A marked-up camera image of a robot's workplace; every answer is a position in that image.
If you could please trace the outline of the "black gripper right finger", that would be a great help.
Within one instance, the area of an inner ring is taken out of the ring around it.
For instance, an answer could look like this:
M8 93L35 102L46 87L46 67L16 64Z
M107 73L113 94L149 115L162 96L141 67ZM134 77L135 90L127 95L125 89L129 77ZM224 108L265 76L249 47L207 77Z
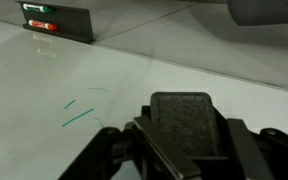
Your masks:
M288 180L288 134L276 128L250 131L243 120L228 119L243 180Z

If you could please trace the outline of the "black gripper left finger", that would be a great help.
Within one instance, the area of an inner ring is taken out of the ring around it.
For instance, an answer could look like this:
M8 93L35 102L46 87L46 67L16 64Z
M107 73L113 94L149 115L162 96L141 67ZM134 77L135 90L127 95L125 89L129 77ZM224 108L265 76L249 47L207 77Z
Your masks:
M111 180L132 161L141 180L202 180L200 168L147 116L101 129L58 180Z

